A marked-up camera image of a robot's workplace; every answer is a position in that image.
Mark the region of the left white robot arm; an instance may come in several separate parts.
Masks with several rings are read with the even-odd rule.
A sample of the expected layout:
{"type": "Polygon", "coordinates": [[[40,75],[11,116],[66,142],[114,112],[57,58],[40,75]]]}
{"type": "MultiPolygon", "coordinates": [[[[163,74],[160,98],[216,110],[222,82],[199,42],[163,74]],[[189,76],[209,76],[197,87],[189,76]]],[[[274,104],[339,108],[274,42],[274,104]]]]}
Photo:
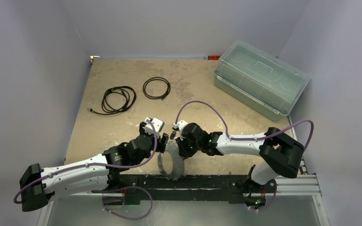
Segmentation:
{"type": "Polygon", "coordinates": [[[139,135],[102,153],[75,163],[42,168],[27,167],[19,180],[20,191],[14,203],[23,212],[38,210],[58,198],[93,190],[120,190],[119,173],[148,163],[154,153],[163,152],[168,135],[161,135],[165,123],[158,118],[146,118],[140,123],[139,135]]]}

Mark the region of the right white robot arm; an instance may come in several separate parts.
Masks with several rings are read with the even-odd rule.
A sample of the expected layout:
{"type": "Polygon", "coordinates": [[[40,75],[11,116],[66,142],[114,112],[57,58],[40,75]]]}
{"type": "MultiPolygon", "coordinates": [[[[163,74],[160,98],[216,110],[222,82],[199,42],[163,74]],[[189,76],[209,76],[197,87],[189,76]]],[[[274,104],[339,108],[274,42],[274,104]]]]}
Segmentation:
{"type": "Polygon", "coordinates": [[[223,132],[208,133],[196,123],[179,121],[173,125],[173,131],[180,134],[176,143],[179,155],[184,159],[192,157],[198,151],[209,156],[260,156],[263,162],[255,165],[246,178],[246,186],[253,192],[277,176],[296,178],[304,153],[301,143],[275,127],[255,135],[227,136],[223,132]]]}

